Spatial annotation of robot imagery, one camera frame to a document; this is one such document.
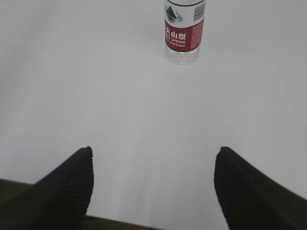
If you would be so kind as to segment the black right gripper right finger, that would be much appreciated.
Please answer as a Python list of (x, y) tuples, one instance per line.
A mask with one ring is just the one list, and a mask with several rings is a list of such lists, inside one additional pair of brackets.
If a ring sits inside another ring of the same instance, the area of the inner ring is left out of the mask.
[(216, 156), (214, 188), (230, 230), (305, 230), (307, 201), (229, 147)]

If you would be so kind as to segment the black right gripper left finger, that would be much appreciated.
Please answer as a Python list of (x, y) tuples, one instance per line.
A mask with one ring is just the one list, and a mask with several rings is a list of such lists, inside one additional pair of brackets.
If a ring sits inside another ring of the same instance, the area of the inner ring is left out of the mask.
[(79, 230), (94, 187), (93, 152), (81, 148), (27, 190), (1, 203), (2, 230)]

